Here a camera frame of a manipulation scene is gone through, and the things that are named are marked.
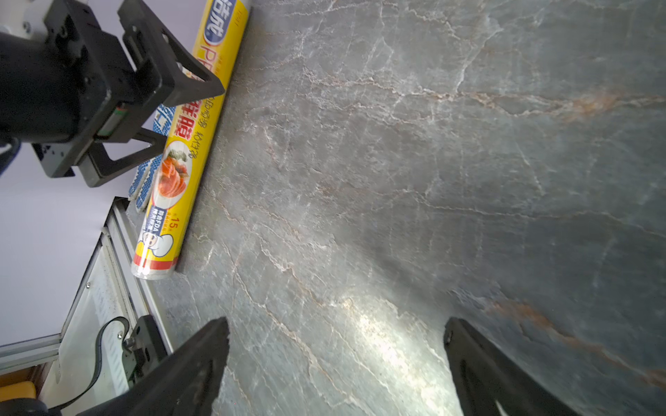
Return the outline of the yellow wrap roll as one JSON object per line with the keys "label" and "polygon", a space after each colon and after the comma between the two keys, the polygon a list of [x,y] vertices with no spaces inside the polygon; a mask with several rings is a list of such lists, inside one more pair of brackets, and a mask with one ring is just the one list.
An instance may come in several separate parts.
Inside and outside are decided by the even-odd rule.
{"label": "yellow wrap roll", "polygon": [[[249,20],[250,1],[209,1],[194,57],[229,87]],[[178,263],[225,95],[178,106],[135,248],[132,274],[168,277]]]}

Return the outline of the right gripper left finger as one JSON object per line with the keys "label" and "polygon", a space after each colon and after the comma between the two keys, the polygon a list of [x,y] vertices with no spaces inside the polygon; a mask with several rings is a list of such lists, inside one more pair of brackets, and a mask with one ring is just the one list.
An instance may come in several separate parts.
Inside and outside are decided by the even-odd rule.
{"label": "right gripper left finger", "polygon": [[225,317],[208,322],[124,395],[84,415],[199,415],[213,413],[230,351]]}

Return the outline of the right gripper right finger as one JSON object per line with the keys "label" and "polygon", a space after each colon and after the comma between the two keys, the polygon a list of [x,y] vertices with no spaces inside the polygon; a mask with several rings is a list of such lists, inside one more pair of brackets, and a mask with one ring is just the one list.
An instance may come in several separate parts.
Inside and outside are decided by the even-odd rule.
{"label": "right gripper right finger", "polygon": [[469,322],[450,318],[443,344],[463,414],[576,414]]}

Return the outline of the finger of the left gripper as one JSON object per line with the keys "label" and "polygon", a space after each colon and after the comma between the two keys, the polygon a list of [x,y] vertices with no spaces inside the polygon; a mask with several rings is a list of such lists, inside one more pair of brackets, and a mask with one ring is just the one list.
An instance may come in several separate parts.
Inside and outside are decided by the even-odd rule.
{"label": "finger of the left gripper", "polygon": [[142,1],[125,1],[118,10],[123,43],[135,64],[130,86],[135,98],[116,129],[119,141],[139,136],[157,107],[176,107],[216,97],[225,87],[193,57]]}
{"label": "finger of the left gripper", "polygon": [[163,153],[168,137],[141,128],[133,140],[149,144],[149,147],[120,159],[111,159],[102,143],[94,142],[78,163],[78,168],[89,187],[101,187],[109,181],[136,168],[145,161]]}

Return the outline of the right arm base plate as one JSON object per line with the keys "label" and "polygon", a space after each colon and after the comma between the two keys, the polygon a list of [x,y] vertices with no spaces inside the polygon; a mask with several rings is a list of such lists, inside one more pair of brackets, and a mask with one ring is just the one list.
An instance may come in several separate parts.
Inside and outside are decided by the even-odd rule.
{"label": "right arm base plate", "polygon": [[128,386],[131,388],[145,379],[167,356],[154,317],[140,317],[130,336],[122,343],[122,364]]}

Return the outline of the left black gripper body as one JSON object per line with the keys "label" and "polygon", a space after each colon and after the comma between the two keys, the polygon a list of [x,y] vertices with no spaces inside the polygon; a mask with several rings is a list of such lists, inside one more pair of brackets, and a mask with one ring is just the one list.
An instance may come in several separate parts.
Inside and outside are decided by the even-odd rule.
{"label": "left black gripper body", "polygon": [[10,147],[1,165],[26,144],[48,177],[67,178],[94,142],[130,141],[116,129],[135,98],[135,71],[85,3],[54,1],[43,23],[41,42],[1,36],[1,142]]}

